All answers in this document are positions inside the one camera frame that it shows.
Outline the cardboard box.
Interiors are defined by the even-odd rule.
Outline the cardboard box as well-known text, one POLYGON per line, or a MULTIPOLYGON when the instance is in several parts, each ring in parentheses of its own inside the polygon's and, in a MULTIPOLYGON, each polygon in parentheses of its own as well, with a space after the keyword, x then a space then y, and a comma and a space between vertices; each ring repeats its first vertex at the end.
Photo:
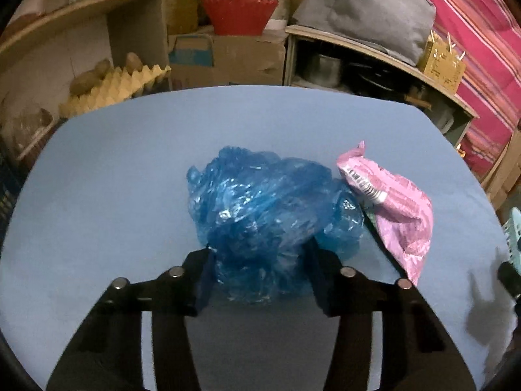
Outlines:
POLYGON ((287 34, 217 36, 211 26, 169 36, 172 85, 176 90, 284 82, 287 34))

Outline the wooden wall shelf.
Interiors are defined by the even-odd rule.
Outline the wooden wall shelf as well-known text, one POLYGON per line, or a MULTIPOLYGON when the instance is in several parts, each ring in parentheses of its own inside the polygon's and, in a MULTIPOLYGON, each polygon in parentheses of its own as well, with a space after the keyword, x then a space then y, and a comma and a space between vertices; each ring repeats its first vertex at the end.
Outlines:
POLYGON ((54 117, 70 83, 108 59, 124 66, 168 62, 164 0, 83 0, 46 14, 1 45, 1 137, 11 157, 17 117, 44 109, 54 117))

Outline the blue plastic bag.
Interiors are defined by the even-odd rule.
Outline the blue plastic bag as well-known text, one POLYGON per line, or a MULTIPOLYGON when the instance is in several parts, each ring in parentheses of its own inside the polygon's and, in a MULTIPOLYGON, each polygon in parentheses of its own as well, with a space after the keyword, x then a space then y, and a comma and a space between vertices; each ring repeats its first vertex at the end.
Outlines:
POLYGON ((311 238, 342 260, 359 249, 359 202, 320 163, 224 147, 205 168, 189 168, 186 180, 188 212, 216 255, 216 280, 230 301, 304 293, 302 245, 311 238))

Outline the yellow egg tray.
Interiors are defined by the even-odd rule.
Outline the yellow egg tray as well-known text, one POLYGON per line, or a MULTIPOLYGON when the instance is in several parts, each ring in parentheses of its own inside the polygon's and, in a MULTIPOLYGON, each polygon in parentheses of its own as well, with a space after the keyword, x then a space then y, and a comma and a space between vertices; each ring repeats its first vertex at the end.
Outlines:
POLYGON ((140 72, 128 72, 124 67, 109 72, 102 83, 80 96, 70 96, 59 105, 59 115, 71 118, 97 109, 124 102, 158 91, 163 84, 169 83, 171 68, 158 65, 144 65, 140 72))

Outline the potato on egg tray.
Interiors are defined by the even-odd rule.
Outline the potato on egg tray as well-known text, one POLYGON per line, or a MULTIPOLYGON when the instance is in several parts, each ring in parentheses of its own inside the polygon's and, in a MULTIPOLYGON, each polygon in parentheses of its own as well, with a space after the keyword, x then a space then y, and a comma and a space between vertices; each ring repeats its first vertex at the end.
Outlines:
POLYGON ((99 86, 102 83, 102 79, 96 71, 91 70, 83 72, 72 80, 69 85, 69 91, 71 96, 81 96, 89 93, 93 87, 99 86))

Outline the grey fabric cover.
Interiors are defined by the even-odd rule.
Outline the grey fabric cover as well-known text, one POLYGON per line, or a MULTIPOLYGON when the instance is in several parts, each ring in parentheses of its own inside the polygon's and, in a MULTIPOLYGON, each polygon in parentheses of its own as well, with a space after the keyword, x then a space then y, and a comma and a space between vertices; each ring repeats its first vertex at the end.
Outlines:
POLYGON ((292 21, 359 41, 415 66, 435 15, 430 0, 303 0, 292 21))

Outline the low wooden cabinet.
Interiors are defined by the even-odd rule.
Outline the low wooden cabinet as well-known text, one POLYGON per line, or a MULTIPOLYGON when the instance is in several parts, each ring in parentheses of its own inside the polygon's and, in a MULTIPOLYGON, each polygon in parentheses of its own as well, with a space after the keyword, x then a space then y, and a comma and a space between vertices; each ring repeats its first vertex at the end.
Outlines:
POLYGON ((332 33, 287 26, 284 85, 412 105, 458 147, 478 113, 417 68, 332 33))

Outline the striped pink curtain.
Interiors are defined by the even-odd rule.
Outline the striped pink curtain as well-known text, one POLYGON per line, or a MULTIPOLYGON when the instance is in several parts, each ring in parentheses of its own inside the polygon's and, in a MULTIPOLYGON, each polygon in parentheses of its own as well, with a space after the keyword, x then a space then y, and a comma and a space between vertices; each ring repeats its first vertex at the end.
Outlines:
POLYGON ((520 26, 503 0, 430 0, 434 32, 464 53, 457 93, 479 117, 462 147, 470 169, 485 175, 520 120, 520 26))

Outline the blue table cloth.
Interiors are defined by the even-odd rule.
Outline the blue table cloth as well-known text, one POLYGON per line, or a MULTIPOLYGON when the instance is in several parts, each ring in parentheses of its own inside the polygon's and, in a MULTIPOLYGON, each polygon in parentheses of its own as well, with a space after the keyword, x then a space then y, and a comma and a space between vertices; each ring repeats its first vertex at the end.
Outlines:
MULTIPOLYGON (((366 156, 412 180, 431 199, 434 233, 419 290, 455 342, 478 389, 492 378, 515 325, 496 279, 507 245, 478 180, 428 117, 403 103, 297 87, 208 87, 152 94, 73 117, 54 133, 23 185, 1 255, 1 330, 46 386, 65 345, 109 280, 152 279, 201 244, 189 214, 187 172, 225 147, 320 164, 360 143, 366 156)), ((329 220, 311 208, 267 206, 239 220, 218 206, 232 250, 278 255, 329 220)), ((241 305, 217 287, 188 320, 204 390, 318 390, 337 320, 311 294, 241 305)))

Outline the pink plastic packet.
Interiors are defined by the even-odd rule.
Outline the pink plastic packet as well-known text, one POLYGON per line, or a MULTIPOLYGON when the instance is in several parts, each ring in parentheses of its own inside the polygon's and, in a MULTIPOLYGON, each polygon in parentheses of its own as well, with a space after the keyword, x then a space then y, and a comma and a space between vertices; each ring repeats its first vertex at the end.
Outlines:
POLYGON ((359 197, 387 252, 418 284, 434 230, 431 199, 410 179, 366 158, 365 149, 360 141, 337 158, 336 166, 359 197))

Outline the red plastic bowl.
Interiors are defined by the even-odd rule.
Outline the red plastic bowl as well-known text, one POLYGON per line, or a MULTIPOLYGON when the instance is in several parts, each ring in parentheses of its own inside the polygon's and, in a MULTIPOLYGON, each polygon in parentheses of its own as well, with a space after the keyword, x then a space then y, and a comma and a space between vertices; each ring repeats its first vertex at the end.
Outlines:
POLYGON ((218 36, 261 36, 278 0, 201 0, 218 36))

